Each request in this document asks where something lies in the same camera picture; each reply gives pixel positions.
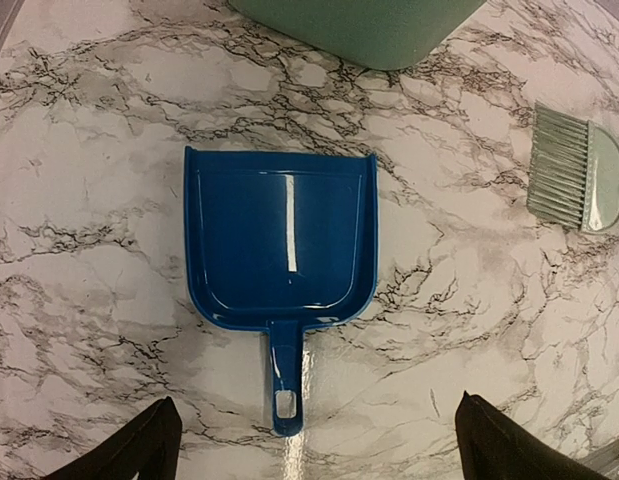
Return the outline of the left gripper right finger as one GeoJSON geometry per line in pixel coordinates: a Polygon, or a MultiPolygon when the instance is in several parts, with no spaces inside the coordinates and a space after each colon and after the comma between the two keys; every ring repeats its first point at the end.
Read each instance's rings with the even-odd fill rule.
{"type": "Polygon", "coordinates": [[[528,433],[479,395],[464,393],[455,431],[466,479],[595,479],[597,473],[528,433]]]}

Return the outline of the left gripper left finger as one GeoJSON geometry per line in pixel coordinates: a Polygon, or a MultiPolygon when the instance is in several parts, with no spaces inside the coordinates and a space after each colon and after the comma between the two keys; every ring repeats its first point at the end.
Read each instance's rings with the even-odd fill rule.
{"type": "Polygon", "coordinates": [[[171,397],[152,403],[93,450],[49,479],[176,478],[182,420],[171,397]]]}

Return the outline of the blue plastic dustpan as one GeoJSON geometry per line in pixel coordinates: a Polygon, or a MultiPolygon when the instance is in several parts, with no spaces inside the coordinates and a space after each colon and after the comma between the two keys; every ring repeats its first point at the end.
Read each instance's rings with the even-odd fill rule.
{"type": "Polygon", "coordinates": [[[371,302],[378,160],[295,152],[184,152],[187,283],[197,311],[268,338],[272,423],[303,427],[303,340],[371,302]]]}

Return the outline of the teal hand brush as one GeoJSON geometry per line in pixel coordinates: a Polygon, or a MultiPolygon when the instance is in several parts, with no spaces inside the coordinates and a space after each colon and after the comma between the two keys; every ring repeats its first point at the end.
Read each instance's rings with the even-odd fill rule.
{"type": "Polygon", "coordinates": [[[535,104],[526,206],[540,220],[605,234],[619,225],[619,143],[592,121],[535,104]]]}

